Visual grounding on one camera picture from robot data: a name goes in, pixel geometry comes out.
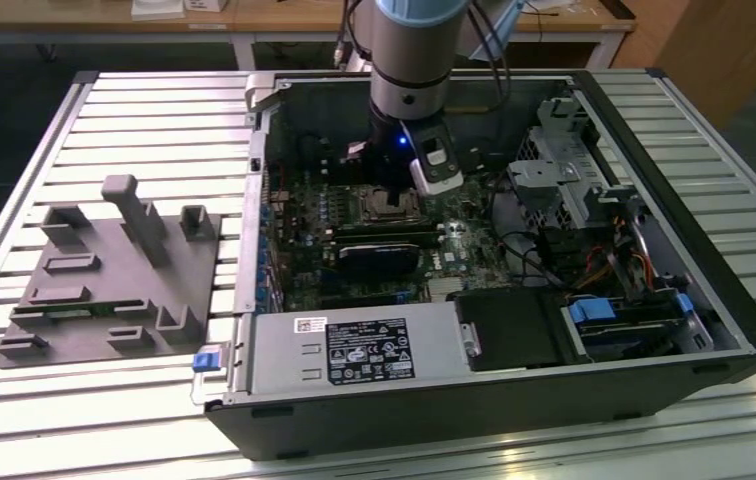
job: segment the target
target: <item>blue tab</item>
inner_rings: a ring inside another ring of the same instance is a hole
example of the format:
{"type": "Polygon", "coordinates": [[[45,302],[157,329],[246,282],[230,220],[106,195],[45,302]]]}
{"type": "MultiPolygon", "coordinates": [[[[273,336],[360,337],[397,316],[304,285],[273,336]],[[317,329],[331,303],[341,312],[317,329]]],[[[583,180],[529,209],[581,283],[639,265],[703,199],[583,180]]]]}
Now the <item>blue tab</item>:
{"type": "Polygon", "coordinates": [[[583,308],[580,308],[580,303],[575,303],[571,307],[568,307],[568,313],[571,313],[571,319],[575,323],[585,322],[587,314],[583,312],[583,308]]]}
{"type": "Polygon", "coordinates": [[[696,310],[696,307],[693,306],[693,301],[689,299],[689,295],[687,295],[685,293],[677,294],[677,304],[681,307],[681,311],[684,312],[684,315],[688,315],[696,310]]]}
{"type": "Polygon", "coordinates": [[[221,370],[221,353],[201,352],[196,354],[192,369],[194,370],[194,373],[216,372],[221,370]]]}
{"type": "Polygon", "coordinates": [[[616,318],[613,306],[607,298],[584,298],[577,300],[569,308],[575,323],[587,320],[611,320],[616,318]]]}

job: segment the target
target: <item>power supply label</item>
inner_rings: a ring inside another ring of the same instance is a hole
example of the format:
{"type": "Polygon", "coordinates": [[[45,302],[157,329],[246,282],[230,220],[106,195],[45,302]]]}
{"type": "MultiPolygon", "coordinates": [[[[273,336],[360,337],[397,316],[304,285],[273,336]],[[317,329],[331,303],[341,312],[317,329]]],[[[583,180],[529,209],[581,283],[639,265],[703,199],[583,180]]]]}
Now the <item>power supply label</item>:
{"type": "Polygon", "coordinates": [[[335,385],[415,378],[408,324],[404,318],[329,323],[328,379],[335,385]]]}

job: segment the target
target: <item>slotted metal worktable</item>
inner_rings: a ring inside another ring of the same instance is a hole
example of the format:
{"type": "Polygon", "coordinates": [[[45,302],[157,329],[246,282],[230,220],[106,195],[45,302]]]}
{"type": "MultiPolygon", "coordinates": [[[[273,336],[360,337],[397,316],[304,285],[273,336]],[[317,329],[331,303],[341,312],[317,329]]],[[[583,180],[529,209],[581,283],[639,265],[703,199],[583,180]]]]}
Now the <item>slotted metal worktable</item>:
{"type": "MultiPolygon", "coordinates": [[[[639,70],[596,77],[756,298],[755,173],[668,80],[639,70]]],[[[198,203],[225,215],[209,340],[229,338],[250,139],[246,78],[245,72],[80,76],[0,215],[0,333],[46,243],[37,224],[49,205],[80,202],[90,218],[117,217],[100,182],[132,173],[162,215],[198,203]]],[[[190,356],[174,356],[0,370],[0,477],[756,476],[756,376],[652,418],[253,463],[190,400],[190,363],[190,356]]]]}

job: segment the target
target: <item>robotic arm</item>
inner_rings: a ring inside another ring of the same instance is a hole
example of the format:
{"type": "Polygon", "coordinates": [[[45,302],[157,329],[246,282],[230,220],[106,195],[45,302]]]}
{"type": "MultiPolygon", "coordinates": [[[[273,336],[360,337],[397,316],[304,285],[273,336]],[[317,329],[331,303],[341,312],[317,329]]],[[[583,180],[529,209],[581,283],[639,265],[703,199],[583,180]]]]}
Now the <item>robotic arm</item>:
{"type": "Polygon", "coordinates": [[[424,195],[463,185],[444,123],[456,55],[500,58],[523,6],[524,0],[352,3],[347,15],[357,10],[356,49],[373,62],[368,144],[379,181],[392,191],[411,187],[412,181],[424,195]],[[485,23],[493,30],[480,26],[485,23]]]}

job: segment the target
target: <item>motherboard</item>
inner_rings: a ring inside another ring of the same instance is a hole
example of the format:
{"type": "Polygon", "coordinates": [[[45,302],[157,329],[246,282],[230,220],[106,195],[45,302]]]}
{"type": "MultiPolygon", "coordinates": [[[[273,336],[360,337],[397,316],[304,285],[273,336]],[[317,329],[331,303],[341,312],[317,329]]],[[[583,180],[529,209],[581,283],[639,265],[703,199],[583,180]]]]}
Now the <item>motherboard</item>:
{"type": "Polygon", "coordinates": [[[270,192],[284,310],[444,301],[511,284],[484,211],[491,190],[469,181],[443,197],[304,178],[270,192]]]}

